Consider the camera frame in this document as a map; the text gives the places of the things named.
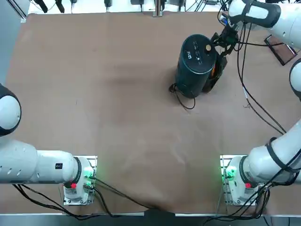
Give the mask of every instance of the brown table surface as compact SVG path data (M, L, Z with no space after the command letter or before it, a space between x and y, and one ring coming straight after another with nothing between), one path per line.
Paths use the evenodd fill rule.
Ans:
M98 155L98 177L141 202L176 213L215 213L220 154L247 154L278 136L244 107L235 52L195 109L184 110L168 92L183 41L221 31L216 13L30 15L6 83L22 105L14 138L40 150ZM253 31L249 41L263 44L266 36ZM293 62L281 66L268 48L247 48L246 86L286 129L301 112L288 81ZM32 187L61 202L61 186ZM299 189L273 188L268 213L301 214ZM112 212L145 210L108 192L104 197ZM71 209L102 211L98 202ZM0 212L52 211L1 185Z

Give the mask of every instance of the black cylinder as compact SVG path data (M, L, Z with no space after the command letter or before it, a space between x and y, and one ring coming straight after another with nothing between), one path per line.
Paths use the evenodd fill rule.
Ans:
M201 34L189 36L182 45L175 75L179 91L185 97L197 97L215 62L216 51L212 42Z

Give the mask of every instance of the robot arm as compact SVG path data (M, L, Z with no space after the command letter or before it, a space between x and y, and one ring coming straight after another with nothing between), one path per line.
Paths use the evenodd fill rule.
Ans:
M300 4L278 5L252 0L233 0L229 8L229 19L232 24L246 21L267 28L283 43L301 48Z
M266 28L283 43L301 48L301 4L268 4L253 0L233 0L229 8L231 24L247 22ZM289 82L293 92L301 98L301 59L290 70ZM233 203L241 205L260 183L270 181L301 150L301 120L287 133L271 139L266 145L253 148L248 156L234 157L229 169L234 172L229 179ZM284 170L273 182L290 181L301 168L301 156ZM297 183L301 183L301 174Z
M21 120L17 97L0 84L0 184L63 184L68 204L87 203L84 184L94 173L88 159L64 151L40 151L8 138Z

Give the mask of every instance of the black cable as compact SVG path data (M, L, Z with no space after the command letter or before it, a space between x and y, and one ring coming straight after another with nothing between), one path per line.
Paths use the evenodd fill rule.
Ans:
M248 38L249 38L249 35L250 35L250 30L249 30L249 33L248 33L248 36L247 36L247 40L246 42L248 42ZM244 70L244 65L245 65L245 58L246 58L246 46L245 45L245 51L244 51L244 57L243 57L243 67L242 67L242 73L240 73L240 69L239 69L239 51L237 52L237 68L238 68L238 76L240 78L240 81L241 81L241 84L244 88L244 90L246 91L246 93L250 96L250 98L282 129L282 131L284 133L286 133L285 129L267 112L267 110L265 110L265 108L263 108L263 106L261 104L259 104L257 102L257 100L250 94L250 92L248 91L248 89L246 88L244 82L243 82L243 70Z
M204 0L201 0L201 1L198 3L196 9L194 10L195 12L198 11L199 7L203 4L203 2L204 2Z
M267 226L270 226L270 225L268 224L268 221L266 220L266 218L263 217L263 219L264 219L265 223L267 224Z
M31 4L33 4L37 9L43 11L41 8L38 7L38 4L34 3L32 0L28 0ZM52 10L52 8L55 6L55 4L53 4L53 6L47 10L47 12L49 12L50 10Z
M192 107L187 107L187 106L185 106L185 105L182 103L182 101L180 100L180 98L179 98L179 96L178 96L178 94L177 94L177 92L180 92L180 93L182 93L182 92L181 92L180 90L178 90L176 87L177 87L176 83L173 83L173 84L168 88L169 92L175 94L175 96L177 97L177 99L178 99L180 105L182 105L182 107L183 107L184 109L187 109L187 110L193 109L193 108L196 106L196 99L195 99L195 97L193 98L193 106L192 106Z
M243 40L245 40L245 36L246 36L246 24L243 24L243 27L241 29L241 32L244 31L244 36L243 36ZM241 47L239 49L235 49L234 47L234 51L235 52L238 52L238 51L241 51L241 49L243 48L243 45L241 45Z
M188 8L188 10L185 10L185 12L188 12L195 4L197 4L197 2L198 2L198 0L195 0L195 2Z
M266 121L256 110L255 108L251 105L249 99L247 98L246 99L247 103L248 103L248 106L256 113L256 115L258 117L261 118L261 120L263 120L266 124L268 124L269 126L271 126L274 130L276 130L278 133L282 134L283 135L283 132L281 132L279 129L277 129L275 126L273 126L272 124L270 124L268 121Z
M140 205L140 206L143 206L143 207L148 208L148 209L155 209L154 207L146 206L146 205L144 205L144 204L142 204L142 203L136 201L135 199L133 199L133 198L131 198L130 196L128 196L128 195L126 195L126 194L124 194L124 193L118 191L116 188L112 187L111 185L105 183L104 181L102 181L102 180L100 180L100 179L98 179L98 178L95 178L95 177L89 177L89 178L90 178L90 179L94 179L94 180L96 180L96 181L98 181L98 182L100 182L100 183L106 185L106 186L109 187L110 189L112 189L112 190L114 190L115 192L119 193L122 197L125 197L125 198L129 199L130 201L132 201L132 202L134 202L134 203L136 203L136 204L138 204L138 205Z
M54 210L62 211L62 212L64 212L64 213L66 213L66 214L68 214L68 215L70 215L70 216L76 218L77 220L87 220L87 219L90 219L90 218L94 218L94 217L100 216L100 214L90 214L90 215L76 215L76 214L73 214L73 213L69 212L67 209L65 209L63 206L59 205L59 204L58 204L57 202L55 202L54 200L48 198L46 195L44 195L44 194L42 194L42 193L40 193L40 192L37 192L37 191L35 191L34 189L29 188L29 187L27 187L27 186L25 186L25 185L22 185L22 186L25 187L26 189L29 189L30 191L32 191L32 192L34 192L34 193L37 193L37 194L39 194L39 195L45 197L45 198L48 199L49 201L51 201L51 202L57 204L59 207L41 203L41 202L39 202L39 201L37 201L37 200L34 200L34 199L30 198L30 197L26 194L26 192L22 189L22 187L21 187L20 185L18 185L18 186L17 186L17 185L13 185L13 186L20 192L21 195L23 195L24 198L30 200L30 201L33 202L34 204L39 205L39 206L42 206L42 207L45 207L45 208L48 208L48 209L54 209Z
M247 45L251 45L251 46L268 46L268 45L265 45L265 44L256 44L256 43L249 43L249 42L239 42L239 44L247 44ZM273 44L273 45L270 45L270 46L279 46L279 45L282 45L282 44L283 44L283 42Z
M110 217L112 217L112 218L118 218L119 216L113 215L113 214L109 211L109 208L108 208L107 204L105 203L104 197L103 197L103 195L101 194L101 192L100 192L96 187L93 187L93 190L95 190L95 191L98 193L98 195L100 196L100 198L101 198L101 200L102 200L103 207L104 207L106 213L107 213Z

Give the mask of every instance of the metal bracket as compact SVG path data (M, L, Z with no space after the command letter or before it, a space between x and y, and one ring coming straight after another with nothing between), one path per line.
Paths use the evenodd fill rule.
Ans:
M226 170L225 168L229 165L230 161L234 158L234 157L243 157L245 156L245 154L241 155L241 154L232 154L232 155L221 155L220 156L220 162L221 162L221 173L222 173L222 189L221 191L223 191L224 194L224 200L226 203L226 212L228 211L228 205L234 205L233 199L232 199L232 195L230 192L230 187L229 187L229 180L226 177Z
M163 16L163 12L161 10L161 0L155 0L155 11L152 13L153 17L161 17Z
M86 158L89 161L89 164L90 164L90 166L93 169L93 177L96 176L97 155L75 155L74 157ZM68 199L66 197L66 195L65 195L65 190L66 189L64 189L64 201L63 201L63 204L66 205L66 206L84 206L84 205L92 204L93 201L94 201L94 191L93 190L86 190L85 200L82 200L82 199L81 200L80 199L79 200Z

